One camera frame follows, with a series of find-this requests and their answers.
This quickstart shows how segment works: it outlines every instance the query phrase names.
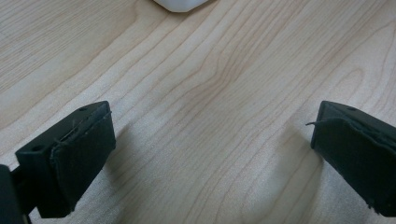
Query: wood grain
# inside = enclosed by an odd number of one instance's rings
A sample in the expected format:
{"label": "wood grain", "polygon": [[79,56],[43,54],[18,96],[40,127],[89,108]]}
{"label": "wood grain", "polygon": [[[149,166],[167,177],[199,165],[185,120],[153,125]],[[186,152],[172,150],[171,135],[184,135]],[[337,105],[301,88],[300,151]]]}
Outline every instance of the wood grain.
{"label": "wood grain", "polygon": [[0,2],[0,162],[108,100],[117,149],[34,223],[396,223],[314,153],[322,100],[396,126],[396,1]]}

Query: screw hole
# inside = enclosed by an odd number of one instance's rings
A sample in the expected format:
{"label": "screw hole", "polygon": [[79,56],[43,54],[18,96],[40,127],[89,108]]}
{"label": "screw hole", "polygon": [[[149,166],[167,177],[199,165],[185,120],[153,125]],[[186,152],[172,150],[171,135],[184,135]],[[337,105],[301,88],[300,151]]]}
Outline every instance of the screw hole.
{"label": "screw hole", "polygon": [[32,151],[39,151],[39,150],[41,150],[43,148],[44,148],[44,146],[36,146],[36,147],[32,148]]}

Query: white object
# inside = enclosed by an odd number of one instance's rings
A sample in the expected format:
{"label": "white object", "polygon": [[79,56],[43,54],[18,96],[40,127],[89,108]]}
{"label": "white object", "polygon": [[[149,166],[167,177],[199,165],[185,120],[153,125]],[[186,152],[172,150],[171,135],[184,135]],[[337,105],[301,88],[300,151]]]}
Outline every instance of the white object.
{"label": "white object", "polygon": [[187,12],[200,6],[207,0],[154,0],[161,6],[173,12]]}

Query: wooden table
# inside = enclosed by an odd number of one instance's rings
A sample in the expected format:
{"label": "wooden table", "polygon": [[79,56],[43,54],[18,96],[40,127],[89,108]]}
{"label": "wooden table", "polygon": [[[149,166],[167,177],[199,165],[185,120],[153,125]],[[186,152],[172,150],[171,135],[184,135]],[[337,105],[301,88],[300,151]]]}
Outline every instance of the wooden table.
{"label": "wooden table", "polygon": [[322,100],[396,125],[396,1],[0,2],[0,162],[108,100],[116,150],[63,219],[396,223],[310,149]]}

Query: table surface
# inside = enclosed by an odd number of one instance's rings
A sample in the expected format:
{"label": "table surface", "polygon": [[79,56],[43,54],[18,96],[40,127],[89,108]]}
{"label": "table surface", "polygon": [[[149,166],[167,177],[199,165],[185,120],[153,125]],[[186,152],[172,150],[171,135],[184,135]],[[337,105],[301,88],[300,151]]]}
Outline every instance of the table surface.
{"label": "table surface", "polygon": [[0,163],[107,100],[117,148],[34,223],[396,223],[310,149],[321,101],[396,125],[396,1],[0,2]]}

